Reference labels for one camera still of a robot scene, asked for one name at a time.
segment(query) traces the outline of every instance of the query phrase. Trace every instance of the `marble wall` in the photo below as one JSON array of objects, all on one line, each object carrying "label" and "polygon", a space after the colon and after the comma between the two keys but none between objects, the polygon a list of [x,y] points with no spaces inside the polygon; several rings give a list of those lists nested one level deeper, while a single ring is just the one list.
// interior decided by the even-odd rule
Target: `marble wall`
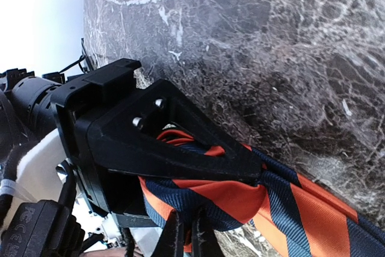
[{"label": "marble wall", "polygon": [[[384,27],[385,0],[85,0],[100,65],[140,60],[145,82],[171,80],[382,229]],[[248,226],[220,243],[229,256],[275,255]]]}]

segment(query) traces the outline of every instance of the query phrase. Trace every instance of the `bolt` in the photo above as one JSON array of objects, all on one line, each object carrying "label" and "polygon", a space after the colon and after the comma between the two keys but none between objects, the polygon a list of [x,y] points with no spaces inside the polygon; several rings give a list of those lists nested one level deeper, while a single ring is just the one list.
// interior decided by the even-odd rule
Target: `bolt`
[{"label": "bolt", "polygon": [[163,109],[163,107],[164,107],[164,100],[163,100],[163,99],[157,99],[157,100],[155,101],[155,105],[156,105],[158,108]]},{"label": "bolt", "polygon": [[138,129],[142,129],[142,128],[143,128],[142,118],[141,118],[141,117],[135,117],[135,118],[132,120],[132,124],[133,124],[134,126],[136,126]]}]

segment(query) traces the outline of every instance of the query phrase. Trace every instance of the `black mount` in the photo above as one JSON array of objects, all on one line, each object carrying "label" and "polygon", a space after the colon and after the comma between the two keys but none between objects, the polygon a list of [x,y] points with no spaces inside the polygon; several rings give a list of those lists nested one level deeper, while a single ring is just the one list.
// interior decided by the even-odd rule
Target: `black mount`
[{"label": "black mount", "polygon": [[[260,159],[173,84],[160,80],[136,88],[139,67],[139,61],[121,59],[58,87],[51,96],[64,149],[93,210],[148,218],[138,175],[250,184],[259,178]],[[226,154],[213,159],[156,140],[168,124],[202,144],[221,146]]]}]

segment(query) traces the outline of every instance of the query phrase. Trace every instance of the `zip tie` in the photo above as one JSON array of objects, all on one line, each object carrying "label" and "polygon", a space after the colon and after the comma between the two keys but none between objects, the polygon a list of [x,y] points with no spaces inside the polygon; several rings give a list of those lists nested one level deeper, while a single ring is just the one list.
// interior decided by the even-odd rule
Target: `zip tie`
[{"label": "zip tie", "polygon": [[37,202],[34,196],[32,196],[32,194],[23,186],[9,179],[3,179],[0,182],[0,196],[4,194],[11,195],[24,202]]}]

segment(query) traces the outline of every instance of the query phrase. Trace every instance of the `nylon webbing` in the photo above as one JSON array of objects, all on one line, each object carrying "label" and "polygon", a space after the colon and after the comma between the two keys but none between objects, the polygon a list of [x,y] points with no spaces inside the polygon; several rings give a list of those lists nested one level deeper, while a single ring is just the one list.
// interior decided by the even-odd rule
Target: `nylon webbing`
[{"label": "nylon webbing", "polygon": [[[177,129],[158,139],[210,156],[221,147],[205,149]],[[218,231],[238,228],[253,220],[257,230],[282,256],[385,256],[385,233],[337,197],[289,167],[246,146],[263,161],[254,186],[235,181],[141,178],[146,210],[160,227],[172,210],[189,225],[204,207]]]}]

